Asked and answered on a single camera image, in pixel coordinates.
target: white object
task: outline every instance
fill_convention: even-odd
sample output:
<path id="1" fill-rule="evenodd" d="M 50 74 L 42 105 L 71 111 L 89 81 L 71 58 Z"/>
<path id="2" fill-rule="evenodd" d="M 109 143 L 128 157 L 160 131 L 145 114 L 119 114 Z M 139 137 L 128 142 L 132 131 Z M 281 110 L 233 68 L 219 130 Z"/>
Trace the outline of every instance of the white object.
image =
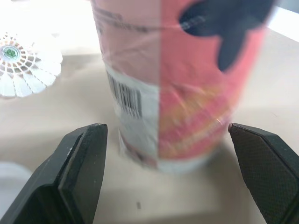
<path id="1" fill-rule="evenodd" d="M 31 172 L 26 168 L 10 162 L 0 162 L 0 219 L 18 196 Z"/>
<path id="2" fill-rule="evenodd" d="M 40 93 L 60 75 L 61 62 L 51 36 L 0 31 L 0 96 Z"/>

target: beige table surface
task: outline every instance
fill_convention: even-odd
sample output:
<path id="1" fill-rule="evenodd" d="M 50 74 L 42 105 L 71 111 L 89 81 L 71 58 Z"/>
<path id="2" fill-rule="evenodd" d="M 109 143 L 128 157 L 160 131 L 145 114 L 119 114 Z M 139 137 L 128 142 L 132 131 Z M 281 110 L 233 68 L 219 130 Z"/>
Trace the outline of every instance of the beige table surface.
<path id="1" fill-rule="evenodd" d="M 118 153 L 119 123 L 100 55 L 63 53 L 62 76 L 51 88 L 0 100 L 1 161 L 34 170 L 68 132 L 107 123 L 106 170 L 95 224 L 265 223 L 243 183 L 228 135 L 222 153 L 198 171 L 176 176 L 143 169 Z M 270 31 L 233 121 L 275 132 L 299 152 L 298 86 L 299 43 Z"/>

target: can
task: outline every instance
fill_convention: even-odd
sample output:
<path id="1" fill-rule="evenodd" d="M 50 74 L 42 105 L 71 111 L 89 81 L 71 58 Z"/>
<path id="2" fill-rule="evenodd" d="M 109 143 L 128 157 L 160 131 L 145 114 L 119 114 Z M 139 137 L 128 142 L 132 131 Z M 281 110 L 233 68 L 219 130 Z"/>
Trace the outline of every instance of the can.
<path id="1" fill-rule="evenodd" d="M 121 148 L 182 173 L 214 154 L 274 0 L 92 0 Z"/>

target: cylindrical container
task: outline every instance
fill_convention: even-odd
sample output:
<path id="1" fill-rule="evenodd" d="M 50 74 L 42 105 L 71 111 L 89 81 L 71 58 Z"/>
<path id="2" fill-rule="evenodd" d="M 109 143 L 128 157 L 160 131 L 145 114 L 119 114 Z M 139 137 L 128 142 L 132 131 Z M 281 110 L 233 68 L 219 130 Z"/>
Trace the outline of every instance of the cylindrical container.
<path id="1" fill-rule="evenodd" d="M 120 119 L 142 164 L 207 161 L 238 102 L 274 0 L 92 0 Z"/>

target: barcode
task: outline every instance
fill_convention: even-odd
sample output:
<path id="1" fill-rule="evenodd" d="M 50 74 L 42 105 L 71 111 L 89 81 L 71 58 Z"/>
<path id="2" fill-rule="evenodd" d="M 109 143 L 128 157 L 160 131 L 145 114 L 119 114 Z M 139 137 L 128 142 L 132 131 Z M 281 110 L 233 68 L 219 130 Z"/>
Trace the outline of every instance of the barcode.
<path id="1" fill-rule="evenodd" d="M 107 72 L 109 83 L 117 104 L 121 109 L 134 118 L 142 118 L 141 93 L 139 90 L 132 89 L 125 84 L 116 81 Z"/>

